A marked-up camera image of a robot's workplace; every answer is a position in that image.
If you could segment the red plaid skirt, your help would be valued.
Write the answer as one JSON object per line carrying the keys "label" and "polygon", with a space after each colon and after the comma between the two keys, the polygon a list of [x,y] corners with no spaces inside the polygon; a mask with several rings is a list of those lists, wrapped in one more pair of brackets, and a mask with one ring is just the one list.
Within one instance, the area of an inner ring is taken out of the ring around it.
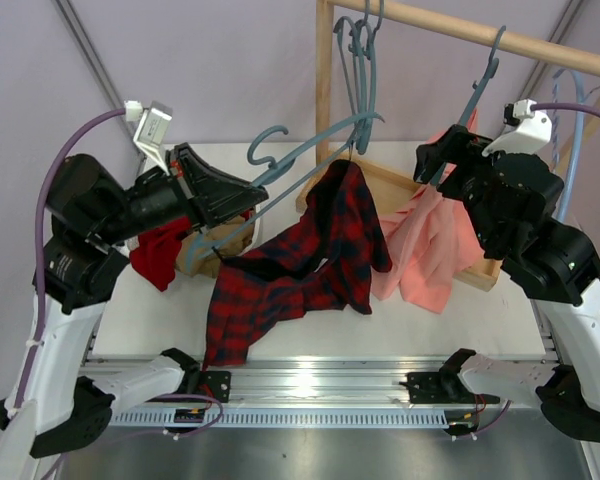
{"label": "red plaid skirt", "polygon": [[277,323],[313,311],[370,306],[373,272],[392,268],[361,168],[333,161],[298,222],[261,246],[223,260],[206,320],[204,366],[237,366]]}

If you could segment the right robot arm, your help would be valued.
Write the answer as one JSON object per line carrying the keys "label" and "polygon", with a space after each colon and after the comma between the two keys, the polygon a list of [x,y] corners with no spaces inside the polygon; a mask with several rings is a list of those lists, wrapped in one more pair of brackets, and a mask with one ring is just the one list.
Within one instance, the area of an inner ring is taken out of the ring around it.
{"label": "right robot arm", "polygon": [[443,387],[463,387],[539,409],[565,435],[600,443],[600,258],[590,238],[553,216],[564,188],[534,152],[488,152],[490,139],[451,126],[418,146],[414,179],[462,203],[487,259],[536,302],[568,362],[555,367],[500,361],[459,349],[440,369]]}

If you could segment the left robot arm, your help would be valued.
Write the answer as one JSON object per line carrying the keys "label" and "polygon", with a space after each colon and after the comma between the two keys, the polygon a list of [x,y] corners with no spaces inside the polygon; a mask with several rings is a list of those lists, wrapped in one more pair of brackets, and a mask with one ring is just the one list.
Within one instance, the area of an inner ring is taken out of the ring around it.
{"label": "left robot arm", "polygon": [[34,275],[36,313],[21,382],[0,400],[0,468],[13,474],[93,443],[117,414],[164,395],[197,390],[199,364],[176,348],[105,380],[80,367],[129,259],[122,244],[178,218],[214,227],[268,197],[265,188],[207,164],[188,144],[123,188],[92,156],[64,159],[45,210],[52,235]]}

